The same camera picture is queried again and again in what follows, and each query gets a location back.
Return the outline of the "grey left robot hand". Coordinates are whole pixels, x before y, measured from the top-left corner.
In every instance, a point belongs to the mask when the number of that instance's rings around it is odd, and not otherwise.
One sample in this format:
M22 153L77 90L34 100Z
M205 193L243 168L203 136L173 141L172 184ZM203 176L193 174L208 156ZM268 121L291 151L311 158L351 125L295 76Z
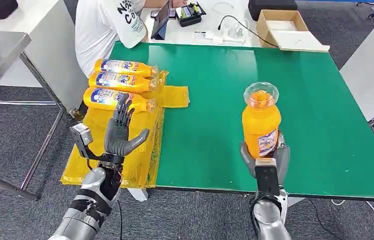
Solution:
M134 108L129 108L132 101L128 99L129 94L125 93L118 101L117 106L110 118L105 138L104 150L106 153L125 157L133 150L137 149L143 144L150 133L150 130L145 128L141 133L129 140L129 124L134 112Z

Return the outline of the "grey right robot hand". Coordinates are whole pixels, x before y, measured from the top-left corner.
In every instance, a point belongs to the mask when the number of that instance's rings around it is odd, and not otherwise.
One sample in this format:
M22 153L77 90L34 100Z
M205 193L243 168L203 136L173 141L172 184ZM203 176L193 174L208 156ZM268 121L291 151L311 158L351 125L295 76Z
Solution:
M288 171L288 165L290 161L291 151L289 146L285 143L284 135L281 131L278 131L278 144L277 149L274 151L273 158L276 160L278 183L279 185L284 185L285 176ZM255 158L252 157L248 151L248 147L245 142L240 144L240 154L246 164L250 175L256 179L255 173Z

